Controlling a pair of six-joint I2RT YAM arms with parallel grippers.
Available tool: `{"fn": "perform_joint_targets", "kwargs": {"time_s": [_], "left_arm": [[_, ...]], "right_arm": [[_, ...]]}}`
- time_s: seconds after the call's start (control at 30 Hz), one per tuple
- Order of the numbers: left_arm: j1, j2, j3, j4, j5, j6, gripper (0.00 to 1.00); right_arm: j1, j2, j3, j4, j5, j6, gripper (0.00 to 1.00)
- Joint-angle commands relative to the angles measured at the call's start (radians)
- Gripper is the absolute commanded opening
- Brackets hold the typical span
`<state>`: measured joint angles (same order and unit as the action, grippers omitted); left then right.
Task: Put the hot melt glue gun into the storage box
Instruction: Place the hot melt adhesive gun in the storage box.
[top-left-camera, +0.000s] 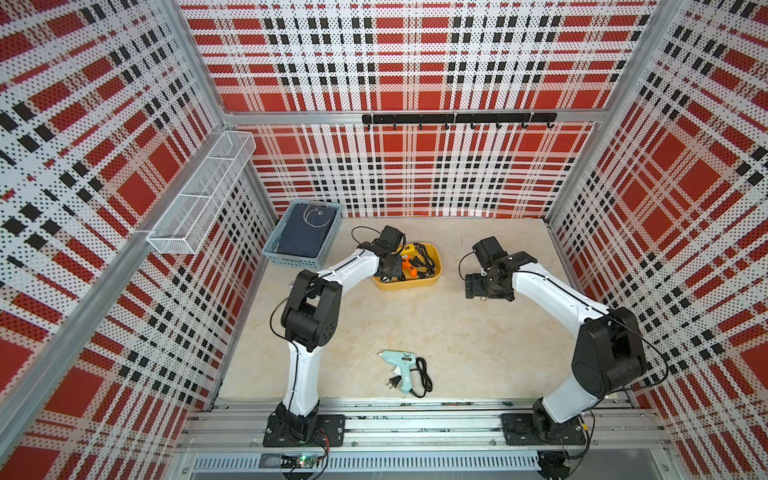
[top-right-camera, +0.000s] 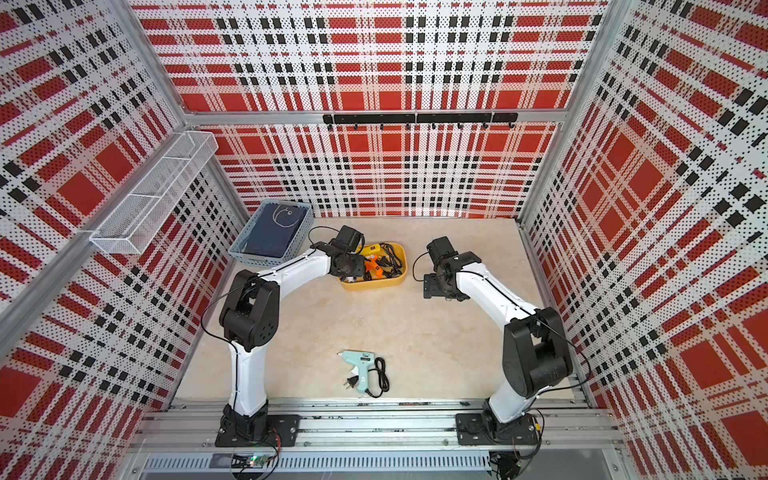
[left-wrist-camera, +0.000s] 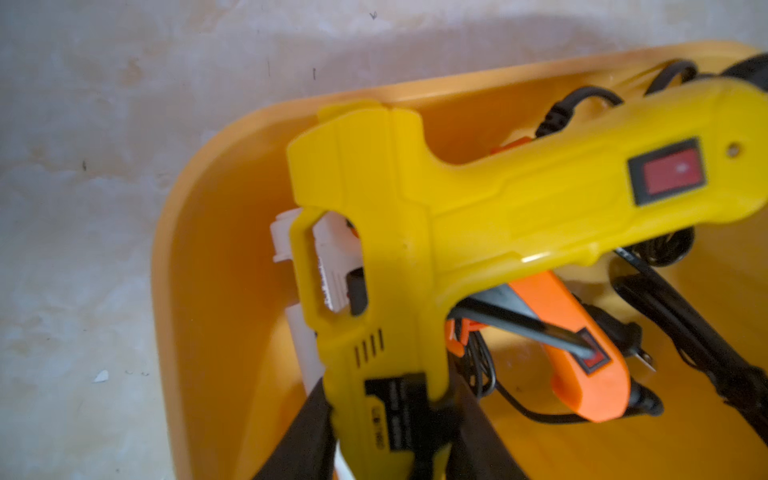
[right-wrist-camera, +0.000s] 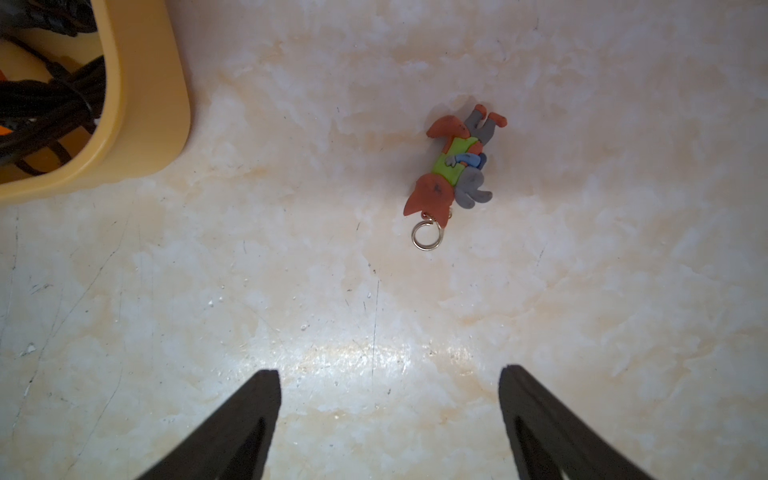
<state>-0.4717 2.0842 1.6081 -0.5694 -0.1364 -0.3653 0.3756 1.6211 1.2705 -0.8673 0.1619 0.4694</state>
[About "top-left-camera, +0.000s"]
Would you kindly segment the orange hot glue gun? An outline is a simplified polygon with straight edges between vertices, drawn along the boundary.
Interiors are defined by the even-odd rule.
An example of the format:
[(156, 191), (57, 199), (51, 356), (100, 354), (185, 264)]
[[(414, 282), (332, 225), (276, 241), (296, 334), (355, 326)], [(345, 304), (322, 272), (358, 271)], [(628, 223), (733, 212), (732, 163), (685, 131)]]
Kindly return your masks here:
[(428, 277), (428, 268), (420, 256), (403, 255), (401, 260), (401, 281), (425, 279)]

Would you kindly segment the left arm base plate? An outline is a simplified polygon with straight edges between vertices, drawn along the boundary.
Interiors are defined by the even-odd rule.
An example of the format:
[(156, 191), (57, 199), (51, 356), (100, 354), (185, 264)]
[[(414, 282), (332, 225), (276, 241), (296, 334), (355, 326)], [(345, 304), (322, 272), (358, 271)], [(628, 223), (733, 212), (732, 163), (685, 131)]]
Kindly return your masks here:
[(311, 446), (339, 447), (344, 443), (344, 415), (314, 415), (299, 418), (290, 412), (269, 416), (262, 445), (266, 448)]

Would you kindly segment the yellow storage box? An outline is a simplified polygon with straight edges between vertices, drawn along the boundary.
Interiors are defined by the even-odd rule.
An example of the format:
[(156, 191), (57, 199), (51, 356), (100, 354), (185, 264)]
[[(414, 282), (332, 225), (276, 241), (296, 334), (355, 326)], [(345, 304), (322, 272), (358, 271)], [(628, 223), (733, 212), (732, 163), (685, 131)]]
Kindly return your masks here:
[(437, 248), (426, 242), (409, 243), (414, 244), (419, 251), (418, 256), (422, 258), (422, 261), (428, 268), (428, 277), (425, 279), (416, 279), (409, 281), (401, 281), (400, 277), (391, 281), (382, 281), (378, 278), (374, 278), (374, 283), (377, 288), (383, 291), (399, 291), (406, 289), (413, 289), (419, 287), (427, 287), (434, 285), (440, 275), (442, 274), (442, 265)]

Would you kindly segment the yellow hot glue gun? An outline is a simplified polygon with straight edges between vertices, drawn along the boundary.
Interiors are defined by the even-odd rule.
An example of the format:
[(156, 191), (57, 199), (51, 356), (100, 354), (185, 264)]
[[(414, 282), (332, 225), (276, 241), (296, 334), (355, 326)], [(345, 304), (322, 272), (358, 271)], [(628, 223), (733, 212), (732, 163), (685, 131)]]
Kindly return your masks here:
[(401, 256), (416, 256), (419, 254), (419, 251), (417, 250), (416, 246), (414, 244), (407, 244), (403, 250), (400, 252)]

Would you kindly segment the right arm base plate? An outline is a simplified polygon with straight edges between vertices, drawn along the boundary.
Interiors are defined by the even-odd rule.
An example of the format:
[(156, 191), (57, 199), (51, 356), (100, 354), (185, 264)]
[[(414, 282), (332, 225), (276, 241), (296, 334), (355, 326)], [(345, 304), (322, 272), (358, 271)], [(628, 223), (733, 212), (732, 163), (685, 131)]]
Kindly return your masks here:
[(586, 433), (578, 417), (554, 423), (542, 412), (500, 416), (508, 446), (585, 446)]

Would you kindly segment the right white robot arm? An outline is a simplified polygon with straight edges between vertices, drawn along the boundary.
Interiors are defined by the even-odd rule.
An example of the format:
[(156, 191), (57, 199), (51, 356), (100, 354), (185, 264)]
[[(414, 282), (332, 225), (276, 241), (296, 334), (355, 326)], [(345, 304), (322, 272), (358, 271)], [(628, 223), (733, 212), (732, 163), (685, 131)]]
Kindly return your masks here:
[(533, 406), (532, 423), (543, 438), (599, 404), (611, 392), (643, 376), (648, 362), (636, 316), (611, 309), (553, 276), (530, 254), (508, 253), (495, 237), (472, 247), (481, 267), (464, 277), (468, 299), (534, 301), (575, 338), (571, 373)]

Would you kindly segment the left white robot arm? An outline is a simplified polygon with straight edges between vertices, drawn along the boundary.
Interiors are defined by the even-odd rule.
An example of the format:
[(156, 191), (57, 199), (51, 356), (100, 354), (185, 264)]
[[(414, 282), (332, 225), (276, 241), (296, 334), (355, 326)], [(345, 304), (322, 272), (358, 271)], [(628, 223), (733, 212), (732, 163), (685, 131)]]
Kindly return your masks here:
[(280, 318), (290, 366), (287, 392), (275, 409), (289, 436), (307, 442), (317, 430), (323, 348), (337, 330), (343, 295), (366, 279), (399, 276), (405, 246), (405, 234), (387, 225), (378, 238), (360, 243), (339, 263), (297, 275)]

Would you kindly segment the light blue hot glue gun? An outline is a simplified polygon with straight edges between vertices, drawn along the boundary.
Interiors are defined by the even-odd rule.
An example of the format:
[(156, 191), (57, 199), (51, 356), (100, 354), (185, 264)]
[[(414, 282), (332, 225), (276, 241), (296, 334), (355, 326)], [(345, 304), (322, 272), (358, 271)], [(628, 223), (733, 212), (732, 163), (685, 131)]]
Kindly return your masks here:
[[(428, 373), (428, 363), (425, 358), (412, 352), (383, 350), (378, 356), (393, 367), (393, 376), (388, 380), (391, 388), (396, 388), (404, 395), (424, 398), (433, 391), (433, 381)], [(422, 392), (414, 389), (412, 374), (417, 373)]]

